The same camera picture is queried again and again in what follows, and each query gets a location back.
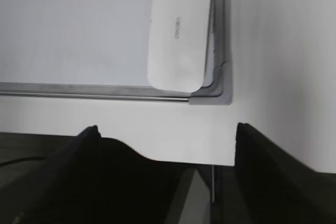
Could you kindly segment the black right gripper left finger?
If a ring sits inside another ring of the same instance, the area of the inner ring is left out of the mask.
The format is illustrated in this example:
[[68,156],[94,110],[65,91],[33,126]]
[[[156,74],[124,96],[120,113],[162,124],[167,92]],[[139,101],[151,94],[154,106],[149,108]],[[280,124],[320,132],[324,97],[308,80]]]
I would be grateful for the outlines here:
[[163,223],[187,168],[148,159],[88,127],[6,186],[6,222]]

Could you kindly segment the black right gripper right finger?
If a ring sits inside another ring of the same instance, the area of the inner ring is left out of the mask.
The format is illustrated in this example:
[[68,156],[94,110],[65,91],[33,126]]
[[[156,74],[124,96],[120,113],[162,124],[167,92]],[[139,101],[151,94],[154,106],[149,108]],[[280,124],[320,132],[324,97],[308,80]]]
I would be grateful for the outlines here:
[[247,123],[233,166],[214,167],[215,223],[335,223],[335,174],[315,171]]

